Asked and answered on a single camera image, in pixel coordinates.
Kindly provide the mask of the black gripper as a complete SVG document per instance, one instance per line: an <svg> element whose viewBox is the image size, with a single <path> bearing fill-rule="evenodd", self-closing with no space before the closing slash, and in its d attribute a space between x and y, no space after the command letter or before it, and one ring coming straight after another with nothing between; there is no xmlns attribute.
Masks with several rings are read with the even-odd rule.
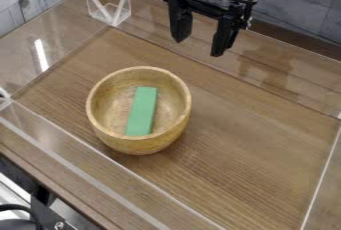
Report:
<svg viewBox="0 0 341 230"><path fill-rule="evenodd" d="M220 57L229 49L240 28L248 29L257 0L165 0L169 4L172 36L181 43L192 34L193 12L218 19L212 55Z"/></svg>

